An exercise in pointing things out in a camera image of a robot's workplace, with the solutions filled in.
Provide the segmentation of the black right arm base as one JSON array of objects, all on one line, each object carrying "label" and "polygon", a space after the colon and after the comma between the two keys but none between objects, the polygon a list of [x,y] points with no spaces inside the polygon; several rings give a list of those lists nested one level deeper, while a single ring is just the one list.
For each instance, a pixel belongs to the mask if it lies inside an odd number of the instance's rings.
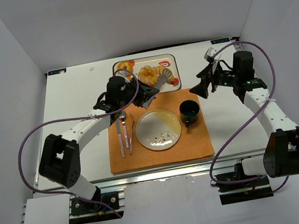
[{"label": "black right arm base", "polygon": [[244,174],[241,162],[236,162],[232,171],[215,174],[215,178],[218,182],[228,182],[228,184],[211,182],[218,188],[222,205],[250,202],[274,196],[268,177],[251,180],[253,175]]}]

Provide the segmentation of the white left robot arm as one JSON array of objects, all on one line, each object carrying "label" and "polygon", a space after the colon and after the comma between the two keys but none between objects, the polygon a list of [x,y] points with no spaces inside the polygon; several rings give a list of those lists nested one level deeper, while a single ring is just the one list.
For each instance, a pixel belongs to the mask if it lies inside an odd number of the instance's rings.
[{"label": "white left robot arm", "polygon": [[100,132],[108,129],[120,117],[125,107],[133,104],[148,108],[160,88],[150,87],[132,78],[109,78],[106,91],[98,97],[91,113],[61,135],[50,134],[44,141],[38,173],[63,186],[82,201],[101,200],[98,187],[81,175],[80,154]]}]

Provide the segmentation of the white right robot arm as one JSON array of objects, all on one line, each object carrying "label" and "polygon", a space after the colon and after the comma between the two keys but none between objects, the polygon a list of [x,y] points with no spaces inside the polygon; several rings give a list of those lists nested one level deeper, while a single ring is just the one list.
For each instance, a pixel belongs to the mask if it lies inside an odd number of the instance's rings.
[{"label": "white right robot arm", "polygon": [[203,98],[208,87],[232,87],[235,95],[255,114],[269,137],[262,156],[246,157],[235,166],[235,178],[229,183],[245,183],[260,176],[272,178],[299,174],[299,126],[284,114],[272,99],[263,80],[255,76],[253,55],[238,51],[233,55],[233,66],[223,70],[218,57],[207,56],[208,65],[197,75],[201,82],[191,93]]}]

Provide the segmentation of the metal serving tongs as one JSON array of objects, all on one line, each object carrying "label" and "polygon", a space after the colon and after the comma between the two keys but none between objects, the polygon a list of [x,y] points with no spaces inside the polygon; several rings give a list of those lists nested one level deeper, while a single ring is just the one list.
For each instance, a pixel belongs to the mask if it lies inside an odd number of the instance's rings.
[{"label": "metal serving tongs", "polygon": [[[162,73],[158,77],[157,83],[156,83],[156,85],[155,85],[154,88],[160,90],[160,88],[162,87],[162,85],[164,85],[165,82],[167,82],[167,80],[169,79],[169,77],[171,77],[171,75],[172,75],[172,72],[168,68],[164,68],[163,71],[162,71]],[[142,107],[144,109],[148,109],[149,108],[149,106],[152,103],[152,101],[156,98],[156,94],[157,94],[157,92],[155,92],[155,94],[152,97],[150,97],[149,100],[146,101],[142,105]]]}]

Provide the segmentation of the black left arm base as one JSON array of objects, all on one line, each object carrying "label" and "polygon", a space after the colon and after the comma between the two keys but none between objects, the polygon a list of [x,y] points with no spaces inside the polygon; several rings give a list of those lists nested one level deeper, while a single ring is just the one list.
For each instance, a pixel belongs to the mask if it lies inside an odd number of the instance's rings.
[{"label": "black left arm base", "polygon": [[100,197],[91,203],[73,197],[69,204],[69,224],[90,224],[121,219],[124,214],[124,202],[121,192],[101,192]]}]

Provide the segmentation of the oblong golden bread roll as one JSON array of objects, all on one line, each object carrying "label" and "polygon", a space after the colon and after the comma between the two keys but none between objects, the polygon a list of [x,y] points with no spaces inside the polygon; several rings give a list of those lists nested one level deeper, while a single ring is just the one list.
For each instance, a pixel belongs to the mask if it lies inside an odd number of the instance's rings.
[{"label": "oblong golden bread roll", "polygon": [[165,75],[167,77],[167,82],[171,84],[174,81],[175,77],[169,68],[165,68],[164,70],[165,70]]}]

